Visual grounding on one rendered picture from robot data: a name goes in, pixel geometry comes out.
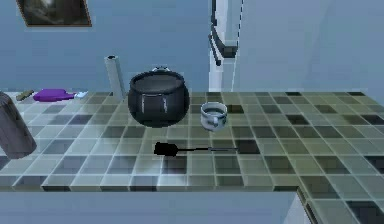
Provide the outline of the framed dark wall picture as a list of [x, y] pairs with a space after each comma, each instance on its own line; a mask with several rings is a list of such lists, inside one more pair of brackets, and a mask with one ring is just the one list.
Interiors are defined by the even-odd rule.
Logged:
[[27, 27], [91, 27], [86, 0], [16, 0]]

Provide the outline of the black round pot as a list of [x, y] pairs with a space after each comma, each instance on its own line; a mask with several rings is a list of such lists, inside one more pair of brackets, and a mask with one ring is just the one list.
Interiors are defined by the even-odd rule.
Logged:
[[184, 78], [174, 71], [148, 71], [134, 76], [128, 92], [131, 116], [146, 127], [162, 128], [180, 122], [189, 110]]

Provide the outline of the olive green small block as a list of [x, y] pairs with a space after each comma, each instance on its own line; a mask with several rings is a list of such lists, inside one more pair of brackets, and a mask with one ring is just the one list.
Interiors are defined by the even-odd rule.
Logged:
[[33, 93], [34, 93], [33, 90], [26, 90], [26, 91], [23, 91], [23, 92], [21, 92], [20, 94], [18, 94], [18, 95], [16, 96], [16, 100], [17, 100], [17, 101], [23, 101], [24, 99], [30, 97]]

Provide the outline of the white grey mug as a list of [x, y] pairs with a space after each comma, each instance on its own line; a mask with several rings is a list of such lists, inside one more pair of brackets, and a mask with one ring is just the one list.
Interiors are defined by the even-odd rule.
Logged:
[[220, 102], [206, 102], [200, 108], [200, 122], [208, 131], [218, 131], [227, 122], [227, 106]]

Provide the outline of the white fridge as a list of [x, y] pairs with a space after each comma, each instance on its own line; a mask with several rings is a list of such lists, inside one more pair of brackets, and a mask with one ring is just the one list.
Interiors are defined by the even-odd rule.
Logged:
[[210, 34], [221, 66], [216, 66], [210, 47], [210, 92], [234, 90], [243, 5], [244, 0], [216, 0], [217, 26], [211, 23]]

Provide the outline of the black spatula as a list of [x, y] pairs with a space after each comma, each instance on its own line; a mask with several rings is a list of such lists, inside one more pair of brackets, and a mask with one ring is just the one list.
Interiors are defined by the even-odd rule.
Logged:
[[188, 151], [237, 151], [237, 148], [179, 148], [176, 144], [157, 142], [154, 147], [154, 153], [163, 156], [175, 157], [179, 152]]

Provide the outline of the white paper towel roll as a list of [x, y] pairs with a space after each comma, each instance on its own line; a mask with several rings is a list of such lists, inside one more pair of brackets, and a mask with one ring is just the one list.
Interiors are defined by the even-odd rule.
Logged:
[[122, 101], [125, 98], [125, 87], [119, 57], [116, 55], [109, 55], [104, 58], [104, 63], [113, 96], [118, 101]]

